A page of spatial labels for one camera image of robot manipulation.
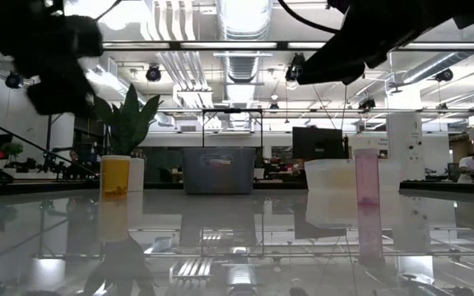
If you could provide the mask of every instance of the person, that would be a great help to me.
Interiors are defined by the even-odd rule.
[[[470,153],[467,157],[463,157],[458,163],[458,170],[460,177],[459,183],[473,183],[474,182],[474,154]]]
[[[67,179],[76,179],[81,174],[80,167],[78,167],[78,153],[76,151],[71,150],[69,152],[69,156],[71,158],[71,165],[65,171],[65,178]]]
[[[77,162],[78,162],[78,153],[76,153],[76,151],[71,150],[71,151],[69,152],[69,156],[71,157],[71,162],[73,162],[73,163],[77,163]]]

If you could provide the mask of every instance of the television screen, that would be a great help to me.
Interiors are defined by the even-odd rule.
[[[302,160],[344,159],[342,130],[293,127],[293,158]]]

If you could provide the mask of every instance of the transparent container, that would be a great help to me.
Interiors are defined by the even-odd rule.
[[[393,194],[400,189],[402,166],[395,160],[378,160],[379,194]],[[304,163],[311,192],[356,196],[354,160],[312,160]]]

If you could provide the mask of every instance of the fluorescent light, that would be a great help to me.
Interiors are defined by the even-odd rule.
[[[271,53],[213,53],[216,58],[270,58]]]
[[[289,49],[320,49],[326,43],[325,42],[290,42],[288,43]]]
[[[412,42],[408,45],[402,46],[400,49],[440,49],[440,50],[451,50],[454,51],[462,50],[462,49],[474,49],[474,42],[455,42],[455,43],[422,43],[422,42]]]
[[[104,50],[138,50],[138,49],[169,49],[170,44],[167,42],[131,42],[131,41],[115,41],[115,42],[104,42]]]
[[[274,49],[276,42],[183,42],[183,49]]]

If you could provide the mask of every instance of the cable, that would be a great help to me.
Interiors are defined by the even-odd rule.
[[[346,86],[345,86],[345,103],[343,104],[343,115],[342,115],[342,132],[343,132],[343,121],[345,121],[345,109],[346,109]]]
[[[339,30],[338,29],[333,29],[333,28],[329,28],[325,25],[319,25],[319,24],[316,24],[312,21],[309,21],[303,17],[301,17],[300,15],[298,15],[297,13],[295,13],[293,10],[291,10],[288,5],[286,5],[285,3],[285,0],[277,0],[279,2],[279,4],[281,4],[281,6],[283,7],[283,9],[285,9],[286,12],[288,12],[288,14],[290,16],[292,16],[293,18],[295,18],[297,21],[300,21],[302,22],[303,24],[305,25],[308,25],[314,29],[318,29],[318,30],[322,30],[322,31],[325,31],[325,32],[328,32],[330,34],[337,34],[339,33]]]
[[[316,96],[318,97],[319,103],[321,103],[321,107],[323,108],[323,110],[325,110],[325,113],[327,114],[328,120],[330,120],[330,122],[332,123],[332,126],[334,127],[334,129],[337,129],[336,125],[334,124],[334,121],[332,120],[332,118],[330,117],[330,114],[327,111],[327,108],[325,107],[325,104],[323,104],[323,101],[321,100],[321,97],[318,94],[318,90],[316,90],[315,86],[312,86],[312,88],[314,89],[314,92],[316,93]]]
[[[95,18],[95,21],[99,21],[100,18],[104,17],[106,14],[108,14],[110,11],[113,10],[117,5],[119,5],[122,2],[122,0],[116,0],[111,7],[109,7],[104,13],[100,14],[98,17]]]

